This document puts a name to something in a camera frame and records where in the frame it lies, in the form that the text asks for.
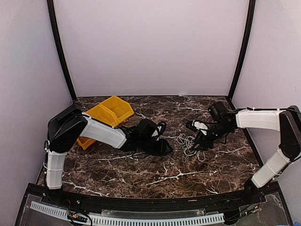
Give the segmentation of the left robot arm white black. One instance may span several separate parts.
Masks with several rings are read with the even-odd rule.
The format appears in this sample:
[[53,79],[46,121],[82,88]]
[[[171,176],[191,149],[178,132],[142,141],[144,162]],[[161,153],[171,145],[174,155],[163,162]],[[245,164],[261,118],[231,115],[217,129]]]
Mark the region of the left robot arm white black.
[[141,120],[136,126],[114,127],[90,116],[78,105],[71,105],[48,122],[44,150],[47,153],[44,185],[48,198],[56,205],[66,202],[60,189],[67,153],[77,138],[90,138],[125,152],[141,150],[147,155],[164,156],[173,152],[171,145],[161,136],[166,130],[164,121],[155,123]]

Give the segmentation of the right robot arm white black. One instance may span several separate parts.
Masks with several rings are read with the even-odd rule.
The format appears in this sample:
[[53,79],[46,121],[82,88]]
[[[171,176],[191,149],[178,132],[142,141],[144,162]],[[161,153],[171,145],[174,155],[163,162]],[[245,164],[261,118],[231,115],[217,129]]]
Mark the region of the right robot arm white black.
[[258,200],[269,182],[301,157],[301,112],[292,105],[288,108],[238,108],[228,110],[222,102],[212,104],[208,111],[212,122],[191,120],[186,127],[194,132],[192,150],[207,151],[214,142],[238,129],[275,132],[279,145],[268,160],[245,183],[240,200],[250,204]]

